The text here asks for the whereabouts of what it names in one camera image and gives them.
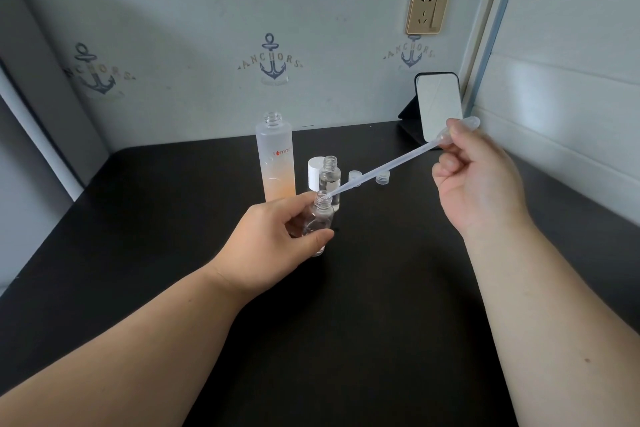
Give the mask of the person's right hand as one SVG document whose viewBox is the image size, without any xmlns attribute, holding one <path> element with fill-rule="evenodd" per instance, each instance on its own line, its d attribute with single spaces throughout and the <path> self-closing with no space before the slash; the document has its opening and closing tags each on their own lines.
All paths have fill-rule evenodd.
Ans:
<svg viewBox="0 0 640 427">
<path fill-rule="evenodd" d="M 445 216 L 463 239 L 532 224 L 522 178 L 507 153 L 481 130 L 471 132 L 460 119 L 447 119 L 452 144 L 464 168 L 435 183 Z"/>
</svg>

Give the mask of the person's left hand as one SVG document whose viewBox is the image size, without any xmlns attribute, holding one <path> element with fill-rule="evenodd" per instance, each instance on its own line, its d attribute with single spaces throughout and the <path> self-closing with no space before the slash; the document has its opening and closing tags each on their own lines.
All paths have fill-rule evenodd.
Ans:
<svg viewBox="0 0 640 427">
<path fill-rule="evenodd" d="M 311 254 L 292 254 L 301 236 L 303 194 L 252 205 L 206 266 L 222 301 L 240 309 L 293 272 Z"/>
</svg>

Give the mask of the small clear plastic bottle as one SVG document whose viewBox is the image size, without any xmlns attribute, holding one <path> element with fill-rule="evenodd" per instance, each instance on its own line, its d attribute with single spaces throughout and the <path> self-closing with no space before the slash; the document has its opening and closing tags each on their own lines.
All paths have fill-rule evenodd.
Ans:
<svg viewBox="0 0 640 427">
<path fill-rule="evenodd" d="M 324 156 L 323 164 L 319 171 L 319 193 L 329 196 L 341 185 L 341 171 L 338 167 L 338 159 L 335 156 Z"/>
<path fill-rule="evenodd" d="M 315 245 L 316 248 L 311 257 L 319 257 L 324 253 L 326 245 L 328 245 L 331 240 L 327 234 L 329 231 L 332 232 L 332 222 L 334 218 L 332 206 L 333 197 L 330 195 L 330 192 L 326 190 L 305 192 L 303 196 L 305 197 L 306 206 L 301 213 L 301 236 L 305 237 L 320 232 L 324 234 L 323 236 L 326 235 L 325 238 L 328 238 L 322 245 Z"/>
</svg>

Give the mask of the clear plastic pipette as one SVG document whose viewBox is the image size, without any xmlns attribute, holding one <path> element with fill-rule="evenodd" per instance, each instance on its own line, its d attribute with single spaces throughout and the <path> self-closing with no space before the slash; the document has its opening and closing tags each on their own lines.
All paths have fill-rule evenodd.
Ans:
<svg viewBox="0 0 640 427">
<path fill-rule="evenodd" d="M 317 192 L 317 195 L 319 196 L 321 194 L 321 192 L 324 193 L 325 196 L 327 197 L 333 197 L 336 196 L 337 194 L 341 194 L 343 192 L 346 192 L 347 190 L 353 189 L 355 187 L 359 187 L 361 186 L 362 183 L 367 182 L 373 178 L 376 178 L 380 175 L 380 173 L 383 172 L 390 172 L 390 170 L 406 163 L 409 162 L 410 160 L 416 158 L 417 156 L 420 156 L 424 153 L 426 153 L 427 151 L 430 151 L 434 148 L 441 148 L 442 146 L 448 146 L 452 144 L 452 137 L 451 137 L 451 132 L 449 128 L 444 128 L 443 130 L 441 130 L 437 136 L 431 140 L 428 141 L 426 144 L 412 150 L 409 151 L 408 153 L 399 156 L 393 160 L 391 160 L 390 162 L 387 162 L 385 164 L 380 165 L 379 167 L 376 167 L 374 169 L 372 169 L 371 171 L 367 172 L 367 173 L 360 173 L 358 175 L 356 175 L 356 178 L 352 179 L 352 180 L 348 180 L 348 182 L 346 184 L 342 184 L 339 187 L 326 191 L 326 190 L 321 190 Z"/>
</svg>

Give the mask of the person's left forearm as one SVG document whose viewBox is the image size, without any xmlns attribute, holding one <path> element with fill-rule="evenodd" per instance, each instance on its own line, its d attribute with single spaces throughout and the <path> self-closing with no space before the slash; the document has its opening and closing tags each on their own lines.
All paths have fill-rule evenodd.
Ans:
<svg viewBox="0 0 640 427">
<path fill-rule="evenodd" d="M 0 427 L 182 427 L 255 292 L 212 266 L 0 396 Z"/>
</svg>

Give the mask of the person's right forearm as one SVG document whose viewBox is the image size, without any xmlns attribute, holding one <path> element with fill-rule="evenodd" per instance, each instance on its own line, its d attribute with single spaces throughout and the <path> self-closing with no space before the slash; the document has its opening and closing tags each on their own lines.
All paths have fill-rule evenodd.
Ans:
<svg viewBox="0 0 640 427">
<path fill-rule="evenodd" d="M 519 427 L 640 427 L 640 334 L 531 220 L 462 235 Z"/>
</svg>

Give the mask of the mirror with black stand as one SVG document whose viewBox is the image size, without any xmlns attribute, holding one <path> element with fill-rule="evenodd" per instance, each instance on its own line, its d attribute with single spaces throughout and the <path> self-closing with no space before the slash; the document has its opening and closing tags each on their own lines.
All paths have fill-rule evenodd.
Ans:
<svg viewBox="0 0 640 427">
<path fill-rule="evenodd" d="M 456 73 L 419 73 L 415 96 L 398 115 L 399 128 L 419 145 L 436 139 L 447 119 L 462 119 L 460 81 Z"/>
</svg>

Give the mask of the white bottle cap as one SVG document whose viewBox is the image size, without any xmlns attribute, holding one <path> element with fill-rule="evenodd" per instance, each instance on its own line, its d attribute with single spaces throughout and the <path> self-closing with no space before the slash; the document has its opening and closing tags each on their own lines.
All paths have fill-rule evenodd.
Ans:
<svg viewBox="0 0 640 427">
<path fill-rule="evenodd" d="M 307 162 L 308 189 L 314 192 L 326 189 L 321 183 L 320 173 L 324 167 L 325 156 L 314 156 Z"/>
</svg>

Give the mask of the tall frosted orange bottle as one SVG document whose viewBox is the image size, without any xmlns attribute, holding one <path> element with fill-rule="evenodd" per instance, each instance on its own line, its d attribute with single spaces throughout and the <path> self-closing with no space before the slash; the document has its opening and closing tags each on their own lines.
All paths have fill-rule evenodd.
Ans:
<svg viewBox="0 0 640 427">
<path fill-rule="evenodd" d="M 278 112 L 268 112 L 255 136 L 265 201 L 296 195 L 292 126 Z"/>
</svg>

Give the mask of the gold wall socket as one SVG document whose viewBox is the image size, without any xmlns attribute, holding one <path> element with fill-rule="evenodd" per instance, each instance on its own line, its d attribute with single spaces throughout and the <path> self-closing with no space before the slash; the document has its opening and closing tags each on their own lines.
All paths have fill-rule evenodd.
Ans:
<svg viewBox="0 0 640 427">
<path fill-rule="evenodd" d="M 448 0 L 410 0 L 405 34 L 438 35 L 444 22 Z"/>
</svg>

